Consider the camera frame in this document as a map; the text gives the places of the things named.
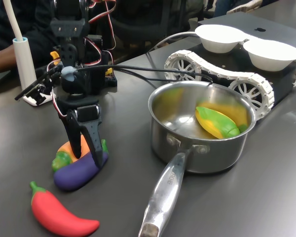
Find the purple eggplant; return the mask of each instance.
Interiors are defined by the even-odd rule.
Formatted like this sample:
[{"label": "purple eggplant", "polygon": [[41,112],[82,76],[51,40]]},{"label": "purple eggplant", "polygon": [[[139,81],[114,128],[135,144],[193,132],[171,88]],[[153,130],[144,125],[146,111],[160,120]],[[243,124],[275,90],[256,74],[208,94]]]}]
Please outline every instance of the purple eggplant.
[{"label": "purple eggplant", "polygon": [[[104,164],[107,162],[108,157],[109,154],[103,151]],[[54,173],[54,183],[61,190],[74,191],[89,182],[100,170],[95,165],[89,152],[76,162],[57,170]]]}]

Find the paper bowl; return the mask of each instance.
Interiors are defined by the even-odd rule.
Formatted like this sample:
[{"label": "paper bowl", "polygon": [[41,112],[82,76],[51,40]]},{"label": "paper bowl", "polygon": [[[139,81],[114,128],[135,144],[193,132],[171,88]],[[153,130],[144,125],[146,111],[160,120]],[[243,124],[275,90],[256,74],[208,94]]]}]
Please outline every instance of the paper bowl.
[{"label": "paper bowl", "polygon": [[253,39],[243,44],[254,66],[277,72],[296,60],[296,48],[273,40]]},{"label": "paper bowl", "polygon": [[204,48],[213,53],[230,52],[246,39],[243,31],[223,25],[201,25],[195,33],[201,38]]}]

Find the metal pot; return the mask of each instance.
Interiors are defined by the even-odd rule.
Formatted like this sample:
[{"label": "metal pot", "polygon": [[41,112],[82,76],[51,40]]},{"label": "metal pot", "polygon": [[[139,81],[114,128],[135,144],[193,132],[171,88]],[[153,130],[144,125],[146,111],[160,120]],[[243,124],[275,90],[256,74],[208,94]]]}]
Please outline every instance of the metal pot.
[{"label": "metal pot", "polygon": [[[242,133],[216,139],[198,123],[197,106],[227,115]],[[152,149],[168,164],[150,197],[139,237],[159,237],[174,209],[184,171],[208,174],[232,167],[256,117],[254,108],[241,94],[202,81],[164,85],[151,94],[148,108],[152,116]]]}]

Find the red pepper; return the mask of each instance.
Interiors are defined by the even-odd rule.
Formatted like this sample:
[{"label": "red pepper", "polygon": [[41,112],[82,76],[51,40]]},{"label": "red pepper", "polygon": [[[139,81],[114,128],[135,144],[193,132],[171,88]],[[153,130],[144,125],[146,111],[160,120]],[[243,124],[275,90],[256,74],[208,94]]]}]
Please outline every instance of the red pepper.
[{"label": "red pepper", "polygon": [[32,212],[49,231],[65,237],[87,236],[99,227],[100,222],[81,219],[70,213],[49,191],[32,181]]}]

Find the saucepan handle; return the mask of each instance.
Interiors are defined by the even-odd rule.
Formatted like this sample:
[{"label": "saucepan handle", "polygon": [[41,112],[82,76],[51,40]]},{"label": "saucepan handle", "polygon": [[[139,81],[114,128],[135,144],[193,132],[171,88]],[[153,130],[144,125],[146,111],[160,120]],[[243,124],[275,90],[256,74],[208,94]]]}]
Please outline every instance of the saucepan handle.
[{"label": "saucepan handle", "polygon": [[145,210],[139,237],[159,237],[177,202],[189,151],[178,152],[163,170]]}]

